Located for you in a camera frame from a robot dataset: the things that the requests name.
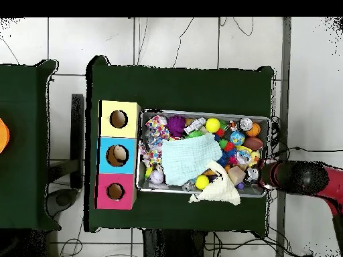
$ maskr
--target black metal stand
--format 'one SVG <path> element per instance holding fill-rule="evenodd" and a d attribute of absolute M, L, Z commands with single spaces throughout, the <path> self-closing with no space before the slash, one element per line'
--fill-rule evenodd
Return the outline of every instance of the black metal stand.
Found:
<path fill-rule="evenodd" d="M 50 216 L 68 209 L 76 200 L 77 190 L 82 188 L 83 177 L 83 142 L 84 142 L 84 97 L 82 94 L 72 95 L 71 127 L 70 127 L 70 159 L 49 166 L 48 182 L 51 183 L 65 175 L 70 175 L 70 187 L 49 193 L 47 209 Z"/>

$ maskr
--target blue box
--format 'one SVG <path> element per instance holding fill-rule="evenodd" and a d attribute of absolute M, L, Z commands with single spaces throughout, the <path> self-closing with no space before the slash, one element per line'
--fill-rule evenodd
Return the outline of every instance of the blue box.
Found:
<path fill-rule="evenodd" d="M 100 138 L 100 165 L 99 173 L 135 173 L 135 159 L 136 159 L 136 141 L 137 139 L 123 139 L 123 138 Z M 109 147 L 114 145 L 121 145 L 126 148 L 129 153 L 129 158 L 124 165 L 113 167 L 106 160 L 106 153 Z"/>

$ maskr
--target orange ball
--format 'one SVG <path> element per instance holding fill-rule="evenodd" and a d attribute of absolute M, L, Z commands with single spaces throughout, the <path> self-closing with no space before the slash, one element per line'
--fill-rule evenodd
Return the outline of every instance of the orange ball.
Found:
<path fill-rule="evenodd" d="M 257 123 L 253 123 L 252 129 L 246 132 L 246 134 L 250 137 L 255 137 L 261 132 L 261 127 Z"/>

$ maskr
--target pink box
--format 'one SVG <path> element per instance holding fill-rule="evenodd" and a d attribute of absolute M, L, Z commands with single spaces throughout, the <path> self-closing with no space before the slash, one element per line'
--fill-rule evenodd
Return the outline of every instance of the pink box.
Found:
<path fill-rule="evenodd" d="M 107 192 L 108 187 L 113 184 L 121 185 L 124 194 L 120 199 L 111 199 Z M 98 175 L 98 188 L 95 188 L 96 209 L 121 209 L 131 210 L 136 200 L 135 176 L 120 173 L 101 173 Z"/>

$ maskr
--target yellow box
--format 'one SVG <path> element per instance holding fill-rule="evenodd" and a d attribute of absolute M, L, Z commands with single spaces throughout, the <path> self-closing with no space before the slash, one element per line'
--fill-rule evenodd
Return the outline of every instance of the yellow box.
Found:
<path fill-rule="evenodd" d="M 136 102 L 99 101 L 101 137 L 137 138 L 140 111 Z M 125 120 L 124 124 L 118 122 L 121 119 Z"/>

